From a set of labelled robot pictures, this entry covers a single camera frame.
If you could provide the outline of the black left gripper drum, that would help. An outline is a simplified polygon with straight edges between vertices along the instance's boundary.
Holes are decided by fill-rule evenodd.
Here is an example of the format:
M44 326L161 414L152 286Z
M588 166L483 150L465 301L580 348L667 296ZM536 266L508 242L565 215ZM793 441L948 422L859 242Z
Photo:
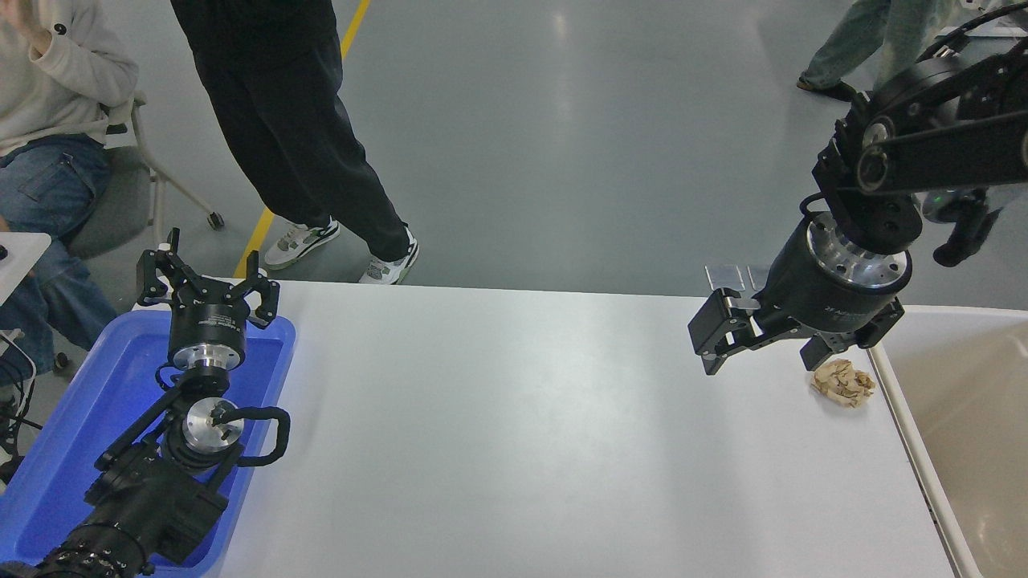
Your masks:
M201 301L188 285L173 290L170 352L201 344L226 345L235 352L245 351L246 300L224 303L221 291L209 291L208 296L215 300Z

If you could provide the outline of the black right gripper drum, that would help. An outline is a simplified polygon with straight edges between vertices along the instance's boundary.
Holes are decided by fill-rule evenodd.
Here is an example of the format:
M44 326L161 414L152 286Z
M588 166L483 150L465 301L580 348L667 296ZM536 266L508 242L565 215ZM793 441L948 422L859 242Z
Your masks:
M816 332L855 332L904 288L904 254L872 254L833 223L801 223L770 267L759 301L765 332L793 320Z

